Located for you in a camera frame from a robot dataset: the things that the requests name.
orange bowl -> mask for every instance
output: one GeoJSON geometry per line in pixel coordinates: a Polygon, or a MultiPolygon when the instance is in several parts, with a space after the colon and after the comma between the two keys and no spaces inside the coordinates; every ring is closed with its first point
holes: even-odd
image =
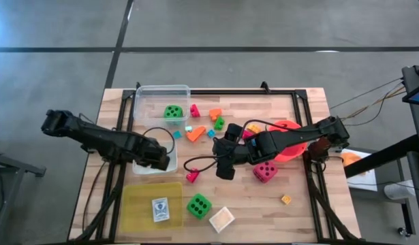
{"type": "MultiPolygon", "coordinates": [[[[289,129],[298,129],[301,126],[296,124],[295,122],[292,122],[290,120],[280,120],[275,122],[274,124],[278,125],[278,126],[283,126],[283,127],[287,127],[289,129]]],[[[278,127],[274,127],[274,126],[270,126],[268,128],[269,131],[281,131],[281,132],[286,132],[287,129],[281,129],[278,127]]],[[[285,150],[283,150],[280,154],[278,154],[275,157],[275,161],[278,162],[287,162],[289,160],[292,160],[298,156],[300,156],[301,154],[303,154],[303,152],[306,150],[307,147],[307,142],[305,143],[301,143],[301,144],[297,144],[295,146],[290,146],[285,148],[285,150]]]]}

pink block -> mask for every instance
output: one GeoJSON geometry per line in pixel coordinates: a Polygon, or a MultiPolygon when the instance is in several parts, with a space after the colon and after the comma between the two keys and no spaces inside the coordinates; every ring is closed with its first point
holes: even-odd
{"type": "Polygon", "coordinates": [[[259,163],[253,168],[256,178],[262,183],[267,183],[277,173],[277,167],[272,161],[259,163]]]}
{"type": "Polygon", "coordinates": [[[199,174],[200,172],[191,172],[187,174],[187,180],[190,181],[191,183],[194,183],[194,181],[196,181],[196,178],[199,174]]]}
{"type": "Polygon", "coordinates": [[[192,104],[189,111],[191,112],[192,117],[200,117],[200,113],[197,109],[197,106],[195,104],[192,104]]]}
{"type": "Polygon", "coordinates": [[[243,133],[243,139],[245,139],[245,138],[247,138],[247,137],[250,137],[250,136],[252,136],[254,133],[252,133],[252,132],[249,132],[249,131],[247,131],[247,130],[244,130],[244,133],[243,133]]]}

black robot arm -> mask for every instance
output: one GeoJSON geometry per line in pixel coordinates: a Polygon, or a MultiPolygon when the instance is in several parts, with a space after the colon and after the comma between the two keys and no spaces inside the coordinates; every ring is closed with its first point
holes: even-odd
{"type": "Polygon", "coordinates": [[[238,144],[238,138],[243,130],[241,126],[231,123],[224,137],[215,140],[213,152],[217,155],[216,174],[222,179],[233,179],[234,165],[247,162],[255,165],[274,159],[289,146],[320,139],[308,147],[312,160],[315,160],[327,156],[327,150],[330,147],[345,148],[348,146],[347,139],[349,138],[341,120],[332,116],[313,125],[287,129],[286,132],[263,131],[245,139],[244,144],[238,144]]]}
{"type": "Polygon", "coordinates": [[[134,132],[113,131],[85,122],[65,110],[49,110],[41,130],[46,135],[70,137],[87,152],[96,150],[106,161],[135,161],[142,166],[166,170],[170,158],[165,147],[134,132]]]}

yellow tray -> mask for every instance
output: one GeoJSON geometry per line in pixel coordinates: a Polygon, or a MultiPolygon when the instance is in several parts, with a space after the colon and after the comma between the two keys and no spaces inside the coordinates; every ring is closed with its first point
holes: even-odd
{"type": "Polygon", "coordinates": [[[183,226],[182,184],[180,182],[125,186],[120,230],[123,233],[171,229],[183,226]],[[152,200],[168,199],[170,219],[153,221],[152,200]]]}

green block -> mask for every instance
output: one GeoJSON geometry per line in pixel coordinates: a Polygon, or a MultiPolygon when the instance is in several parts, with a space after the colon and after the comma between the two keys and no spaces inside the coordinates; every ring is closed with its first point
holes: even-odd
{"type": "Polygon", "coordinates": [[[183,115],[183,110],[180,106],[169,105],[164,111],[164,118],[181,118],[183,115]]]}
{"type": "Polygon", "coordinates": [[[224,126],[224,119],[222,117],[218,117],[217,120],[215,121],[215,126],[214,129],[215,130],[222,130],[224,126]]]}
{"type": "Polygon", "coordinates": [[[200,193],[193,196],[187,206],[188,211],[190,211],[198,219],[202,219],[211,208],[212,203],[200,193]]]}

